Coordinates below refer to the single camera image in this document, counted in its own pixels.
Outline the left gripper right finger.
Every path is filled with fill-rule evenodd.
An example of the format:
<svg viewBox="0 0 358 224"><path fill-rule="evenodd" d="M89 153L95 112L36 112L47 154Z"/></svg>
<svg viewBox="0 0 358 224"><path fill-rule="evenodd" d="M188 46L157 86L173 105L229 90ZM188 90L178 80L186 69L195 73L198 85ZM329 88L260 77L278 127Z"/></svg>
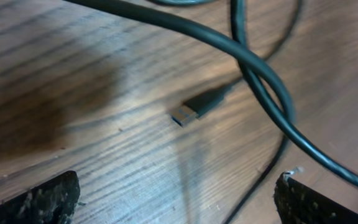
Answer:
<svg viewBox="0 0 358 224"><path fill-rule="evenodd" d="M283 224L358 224L358 214L284 172L273 199Z"/></svg>

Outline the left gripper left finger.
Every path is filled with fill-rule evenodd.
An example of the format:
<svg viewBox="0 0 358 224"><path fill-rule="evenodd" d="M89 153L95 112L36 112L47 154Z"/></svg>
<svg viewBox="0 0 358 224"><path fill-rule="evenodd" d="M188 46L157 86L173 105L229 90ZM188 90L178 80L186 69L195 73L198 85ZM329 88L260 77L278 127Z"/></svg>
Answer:
<svg viewBox="0 0 358 224"><path fill-rule="evenodd" d="M80 197L75 171L64 172L0 204L0 224L70 224Z"/></svg>

